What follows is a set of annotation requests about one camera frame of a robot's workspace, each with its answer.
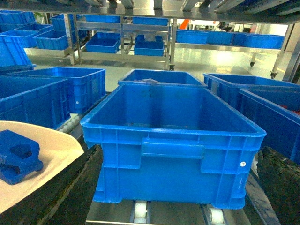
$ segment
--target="blue plastic part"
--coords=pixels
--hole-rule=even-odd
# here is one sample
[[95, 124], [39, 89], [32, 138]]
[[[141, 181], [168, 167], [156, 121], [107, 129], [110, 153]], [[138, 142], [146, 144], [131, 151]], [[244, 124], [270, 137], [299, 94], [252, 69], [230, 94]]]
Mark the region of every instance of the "blue plastic part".
[[88, 147], [103, 149], [94, 201], [105, 203], [240, 209], [253, 156], [266, 135], [206, 88], [170, 85], [120, 85], [81, 125]]
[[139, 41], [135, 44], [135, 55], [163, 56], [165, 44], [156, 41]]
[[68, 39], [65, 31], [50, 30], [46, 33], [35, 36], [40, 49], [65, 50], [68, 48]]
[[13, 72], [33, 70], [33, 65], [0, 67], [0, 75], [6, 75]]
[[294, 83], [276, 81], [258, 76], [246, 75], [225, 75], [225, 74], [203, 74], [204, 83], [212, 92], [218, 95], [225, 102], [234, 108], [240, 104], [239, 89], [258, 88], [258, 87], [295, 87], [300, 89], [300, 85]]
[[0, 38], [5, 42], [15, 42], [20, 44], [23, 48], [33, 48], [37, 46], [34, 36], [38, 35], [38, 32], [33, 30], [10, 30], [0, 33]]
[[233, 39], [233, 33], [222, 31], [208, 32], [207, 43], [211, 45], [230, 45]]
[[32, 65], [23, 47], [16, 42], [0, 38], [0, 67]]
[[[81, 20], [81, 19], [83, 19], [83, 17], [84, 17], [83, 15], [76, 15], [77, 20]], [[71, 29], [75, 30], [73, 15], [70, 14], [69, 18], [70, 18]], [[50, 18], [50, 20], [51, 20], [53, 28], [55, 30], [66, 31], [66, 26], [65, 26], [64, 15], [63, 14], [53, 16], [53, 17]]]
[[17, 30], [34, 30], [38, 32], [39, 34], [45, 33], [47, 31], [53, 30], [53, 25], [49, 24], [29, 24], [26, 26], [22, 26], [18, 28]]
[[0, 31], [5, 32], [9, 30], [14, 30], [24, 26], [23, 24], [0, 24]]
[[245, 35], [247, 33], [234, 33], [234, 37], [233, 37], [233, 41], [232, 41], [232, 45], [234, 46], [244, 46], [244, 42], [245, 42]]
[[53, 67], [14, 75], [68, 79], [67, 98], [71, 113], [84, 113], [106, 95], [105, 69]]
[[300, 111], [300, 90], [290, 89], [241, 89], [240, 112], [267, 132], [262, 147], [300, 165], [300, 116], [291, 111]]
[[114, 15], [85, 15], [88, 22], [120, 23], [120, 17]]
[[[139, 41], [145, 41], [145, 36], [143, 34], [139, 34], [135, 37], [135, 42], [139, 42]], [[156, 42], [163, 42], [163, 37], [156, 35], [155, 36], [155, 41]]]
[[44, 165], [38, 159], [39, 144], [10, 130], [0, 132], [0, 179], [13, 185]]
[[87, 52], [94, 53], [117, 53], [120, 42], [113, 39], [92, 38], [85, 45]]
[[35, 22], [32, 12], [0, 10], [0, 23], [27, 24]]
[[0, 120], [56, 129], [70, 117], [68, 81], [0, 76]]
[[246, 34], [244, 46], [251, 48], [280, 49], [284, 38], [284, 36], [279, 35]]
[[206, 44], [208, 32], [199, 30], [177, 30], [176, 42], [188, 44]]
[[204, 87], [207, 86], [193, 77], [187, 72], [174, 72], [174, 71], [158, 71], [158, 70], [146, 70], [146, 69], [133, 69], [124, 78], [118, 81], [119, 85], [126, 83], [141, 83], [140, 80], [153, 79], [158, 81], [157, 85], [184, 85], [184, 86], [196, 86]]
[[134, 24], [144, 24], [144, 25], [157, 25], [166, 26], [168, 25], [168, 19], [155, 18], [155, 17], [133, 17], [132, 23]]

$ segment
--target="stainless steel shelf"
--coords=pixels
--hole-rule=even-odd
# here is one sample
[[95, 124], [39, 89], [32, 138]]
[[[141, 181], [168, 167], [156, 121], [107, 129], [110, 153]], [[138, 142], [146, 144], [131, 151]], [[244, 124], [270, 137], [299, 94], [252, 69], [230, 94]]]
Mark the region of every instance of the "stainless steel shelf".
[[91, 0], [56, 0], [32, 1], [1, 0], [0, 8], [24, 11], [92, 14], [92, 15], [121, 15], [121, 16], [153, 16], [178, 19], [232, 21], [253, 23], [295, 23], [300, 21], [300, 7], [292, 4], [292, 0], [254, 1], [226, 0], [221, 4], [219, 0], [204, 0], [199, 7], [195, 7], [195, 0], [123, 0], [123, 4], [105, 0], [95, 5]]
[[103, 60], [103, 61], [119, 61], [119, 62], [163, 62], [169, 60], [167, 56], [147, 56], [147, 55], [126, 55], [126, 54], [111, 54], [100, 52], [81, 51], [82, 60]]
[[87, 21], [77, 21], [78, 30], [109, 30], [112, 32], [120, 32], [121, 24], [112, 22], [87, 22]]
[[247, 48], [247, 47], [226, 46], [226, 45], [197, 45], [197, 44], [175, 43], [175, 47], [176, 48], [202, 49], [202, 50], [241, 52], [241, 53], [280, 54], [280, 49]]
[[67, 48], [65, 50], [49, 50], [49, 49], [39, 49], [39, 48], [24, 48], [27, 55], [35, 56], [45, 56], [54, 58], [65, 58], [72, 54], [74, 51], [72, 48]]

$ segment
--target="floor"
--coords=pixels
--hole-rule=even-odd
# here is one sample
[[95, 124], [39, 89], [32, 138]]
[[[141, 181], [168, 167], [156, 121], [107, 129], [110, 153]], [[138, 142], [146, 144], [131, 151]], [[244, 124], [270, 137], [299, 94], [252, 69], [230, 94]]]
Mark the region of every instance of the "floor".
[[[291, 53], [286, 52], [284, 58], [279, 65], [277, 80], [282, 80], [286, 67], [291, 57]], [[175, 51], [175, 71], [186, 71], [198, 77], [203, 81], [203, 73], [224, 73], [238, 75], [256, 75], [270, 78], [270, 71], [276, 60], [276, 55], [257, 54], [256, 63], [253, 68], [250, 67], [251, 54], [242, 52], [221, 52], [209, 50], [194, 49], [176, 49]], [[33, 64], [37, 64], [37, 68], [47, 68], [53, 66], [70, 66], [69, 59], [50, 59], [41, 56], [30, 57]], [[160, 63], [122, 63], [108, 61], [89, 61], [81, 65], [81, 68], [104, 68], [106, 69], [105, 87], [106, 91], [113, 91], [118, 85], [117, 82], [134, 68], [144, 69], [163, 69]], [[198, 205], [180, 204], [167, 202], [154, 202], [154, 211], [152, 212], [153, 224], [164, 225], [189, 225], [203, 224], [203, 218], [200, 214]], [[130, 201], [122, 201], [120, 204], [107, 204], [93, 202], [88, 220], [102, 220], [115, 222], [128, 222], [132, 203]], [[250, 223], [244, 210], [228, 210], [228, 218], [230, 225], [260, 225], [261, 222]], [[248, 210], [248, 215], [255, 217], [253, 209]]]
[[[292, 53], [285, 52], [284, 58], [278, 67], [276, 80], [282, 80]], [[175, 71], [186, 71], [203, 80], [203, 73], [221, 73], [238, 75], [256, 75], [270, 78], [277, 55], [257, 54], [254, 67], [250, 67], [252, 55], [243, 52], [222, 52], [197, 49], [178, 48], [175, 51]], [[37, 68], [53, 66], [70, 66], [69, 59], [50, 59], [45, 57], [30, 57]], [[120, 78], [131, 69], [163, 69], [162, 63], [123, 63], [108, 61], [88, 61], [76, 67], [106, 69], [106, 91], [113, 91]]]

